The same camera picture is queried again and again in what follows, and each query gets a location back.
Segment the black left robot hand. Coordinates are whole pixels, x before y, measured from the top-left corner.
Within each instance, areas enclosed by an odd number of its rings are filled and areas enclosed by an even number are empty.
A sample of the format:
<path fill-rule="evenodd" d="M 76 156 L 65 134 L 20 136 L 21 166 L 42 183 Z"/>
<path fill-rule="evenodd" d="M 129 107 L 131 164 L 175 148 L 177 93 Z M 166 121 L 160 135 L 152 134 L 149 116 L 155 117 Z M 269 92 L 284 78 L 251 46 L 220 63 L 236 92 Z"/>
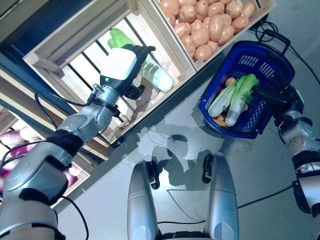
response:
<path fill-rule="evenodd" d="M 133 85 L 146 61 L 148 54 L 155 51 L 154 46 L 125 44 L 111 49 L 100 72 L 100 86 L 110 88 L 119 96 L 136 100 L 143 94 L 144 85 Z"/>

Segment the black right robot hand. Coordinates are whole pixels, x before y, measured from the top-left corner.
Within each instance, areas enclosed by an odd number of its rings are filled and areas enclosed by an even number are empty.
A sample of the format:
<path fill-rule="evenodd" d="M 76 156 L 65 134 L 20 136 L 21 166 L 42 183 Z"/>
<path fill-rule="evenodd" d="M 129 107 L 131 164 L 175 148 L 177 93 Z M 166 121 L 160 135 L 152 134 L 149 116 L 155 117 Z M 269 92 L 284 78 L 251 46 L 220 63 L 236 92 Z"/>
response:
<path fill-rule="evenodd" d="M 303 113 L 304 101 L 300 93 L 280 73 L 275 72 L 265 83 L 252 88 L 254 96 L 265 101 L 273 113 L 290 111 Z"/>

